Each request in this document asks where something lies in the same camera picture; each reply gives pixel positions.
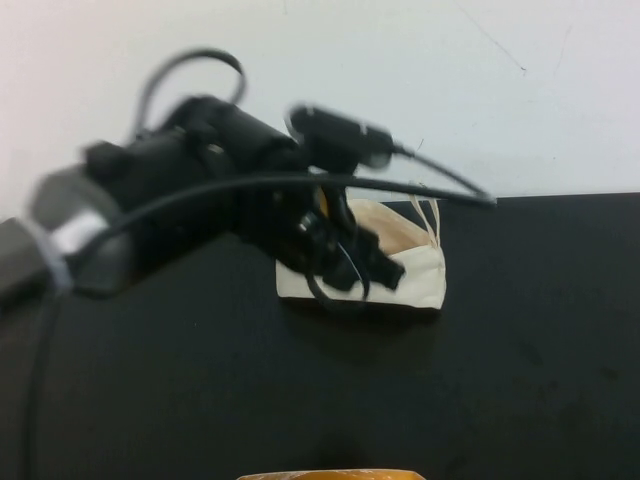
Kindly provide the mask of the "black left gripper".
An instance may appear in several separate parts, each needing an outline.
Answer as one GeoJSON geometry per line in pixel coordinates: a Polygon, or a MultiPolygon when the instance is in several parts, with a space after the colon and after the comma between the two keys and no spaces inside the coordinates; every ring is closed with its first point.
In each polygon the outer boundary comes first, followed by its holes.
{"type": "Polygon", "coordinates": [[[368,299],[369,279],[398,288],[404,266],[382,250],[377,234],[356,227],[345,187],[318,184],[309,175],[250,175],[243,181],[238,232],[245,240],[297,273],[326,274],[324,283],[340,292],[359,284],[360,301],[368,299]]]}

